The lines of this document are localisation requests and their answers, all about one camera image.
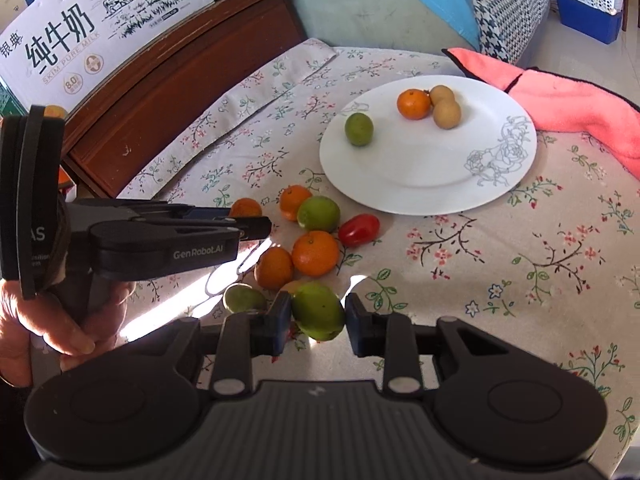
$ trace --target blue basket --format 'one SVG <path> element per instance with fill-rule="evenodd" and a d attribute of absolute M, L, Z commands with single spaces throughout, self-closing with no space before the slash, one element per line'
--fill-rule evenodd
<path fill-rule="evenodd" d="M 560 21 L 602 43 L 613 43 L 622 25 L 622 12 L 611 16 L 578 0 L 558 0 Z"/>

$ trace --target white plate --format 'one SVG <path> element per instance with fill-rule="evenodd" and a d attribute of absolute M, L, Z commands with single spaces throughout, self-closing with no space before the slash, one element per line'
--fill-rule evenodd
<path fill-rule="evenodd" d="M 441 130 L 429 117 L 405 119 L 396 99 L 409 88 L 443 84 L 456 94 L 462 122 Z M 344 123 L 354 112 L 374 124 L 368 146 L 352 146 Z M 394 81 L 357 97 L 327 126 L 320 163 L 331 183 L 363 205 L 405 215 L 449 214 L 503 195 L 527 173 L 536 155 L 529 115 L 497 88 L 458 76 Z"/>

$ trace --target bed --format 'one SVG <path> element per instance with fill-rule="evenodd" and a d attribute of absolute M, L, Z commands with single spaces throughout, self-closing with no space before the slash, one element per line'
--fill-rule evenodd
<path fill-rule="evenodd" d="M 91 160 L 108 161 L 90 183 L 103 196 L 220 207 L 252 197 L 274 229 L 258 249 L 243 245 L 235 262 L 138 283 L 124 340 L 180 316 L 222 322 L 222 290 L 236 280 L 253 283 L 257 251 L 271 243 L 290 248 L 301 234 L 279 215 L 284 187 L 301 184 L 332 197 L 345 219 L 365 212 L 322 172 L 318 147 L 326 125 L 350 111 L 342 109 L 354 96 L 385 82 L 460 74 L 443 56 L 308 40 L 289 0 L 216 5 L 222 15 L 205 9 L 205 18 L 170 31 L 75 111 L 66 160 L 84 176 L 100 170 Z M 238 38 L 216 32 L 238 16 Z M 194 92 L 200 73 L 218 76 L 219 84 L 202 78 L 209 85 Z M 82 160 L 78 144 L 87 134 L 93 158 Z M 402 312 L 422 324 L 457 316 L 594 384 L 609 418 L 593 463 L 610 474 L 640 412 L 639 188 L 594 139 L 538 132 L 534 165 L 507 195 L 455 215 L 380 214 L 380 239 L 341 247 L 338 266 L 322 280 L 340 295 L 352 289 L 383 314 Z M 210 366 L 207 360 L 203 381 Z M 254 359 L 256 380 L 379 380 L 383 366 L 377 358 L 353 358 L 345 333 L 316 344 L 295 330 L 279 359 Z M 422 369 L 435 386 L 430 361 Z"/>

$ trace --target black device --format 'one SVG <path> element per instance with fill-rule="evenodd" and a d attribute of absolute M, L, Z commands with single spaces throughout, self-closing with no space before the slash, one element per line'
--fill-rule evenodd
<path fill-rule="evenodd" d="M 267 218 L 57 193 L 63 123 L 6 118 L 0 134 L 0 270 L 32 298 L 50 290 L 81 322 L 109 280 L 232 260 Z M 59 282 L 63 271 L 64 279 Z M 282 352 L 290 297 L 222 326 L 177 320 L 36 387 L 24 421 L 43 463 L 30 479 L 602 480 L 588 458 L 606 424 L 589 383 L 453 317 L 416 326 L 345 300 L 354 354 L 373 381 L 263 381 L 252 358 Z M 196 383 L 215 354 L 207 390 Z M 420 355 L 440 383 L 426 390 Z"/>
<path fill-rule="evenodd" d="M 229 218 L 229 209 L 146 200 L 78 200 L 58 193 L 64 121 L 31 107 L 0 133 L 0 274 L 19 280 L 25 300 L 47 290 L 78 323 L 100 308 L 112 281 L 133 282 L 215 266 L 241 240 L 271 232 L 267 217 Z M 51 366 L 36 362 L 34 384 Z M 49 354 L 49 359 L 57 359 Z"/>
<path fill-rule="evenodd" d="M 385 359 L 381 392 L 373 381 L 254 391 L 252 357 L 284 347 L 283 292 L 266 314 L 176 320 L 47 381 L 25 408 L 44 459 L 29 480 L 603 480 L 586 460 L 606 407 L 586 381 L 453 317 L 415 326 L 355 294 L 345 311 L 354 354 Z M 422 384 L 425 354 L 435 390 Z"/>

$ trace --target floor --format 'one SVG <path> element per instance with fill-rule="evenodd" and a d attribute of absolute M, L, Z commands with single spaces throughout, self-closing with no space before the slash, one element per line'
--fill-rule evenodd
<path fill-rule="evenodd" d="M 556 12 L 549 16 L 545 36 L 532 58 L 542 70 L 585 79 L 640 104 L 640 28 L 638 0 L 629 1 L 626 32 L 606 45 L 565 27 Z"/>

